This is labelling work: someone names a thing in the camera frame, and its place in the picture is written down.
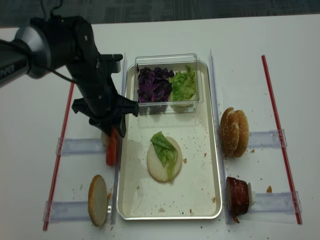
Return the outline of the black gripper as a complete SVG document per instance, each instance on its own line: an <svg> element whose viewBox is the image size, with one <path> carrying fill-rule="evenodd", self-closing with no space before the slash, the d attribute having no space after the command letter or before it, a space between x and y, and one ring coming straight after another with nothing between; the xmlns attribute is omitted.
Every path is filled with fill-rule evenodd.
<svg viewBox="0 0 320 240"><path fill-rule="evenodd" d="M111 74L104 68L101 54L89 60L75 60L71 64L71 76L82 98L71 106L75 113L89 117L89 124L107 132L110 137L115 129L121 138L127 132L127 114L139 115L139 104L120 94L115 88Z"/></svg>

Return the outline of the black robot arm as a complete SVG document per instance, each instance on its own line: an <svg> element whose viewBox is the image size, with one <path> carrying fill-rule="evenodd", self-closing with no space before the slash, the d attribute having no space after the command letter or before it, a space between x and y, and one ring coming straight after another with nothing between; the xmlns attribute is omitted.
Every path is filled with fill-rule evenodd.
<svg viewBox="0 0 320 240"><path fill-rule="evenodd" d="M35 17L20 28L12 41L0 42L0 84L28 75L40 79L60 67L70 73L82 97L72 110L89 118L89 124L106 135L126 135L125 116L137 116L139 105L120 95L112 74L120 71L121 54L99 53L91 24L81 16L50 19Z"/></svg>

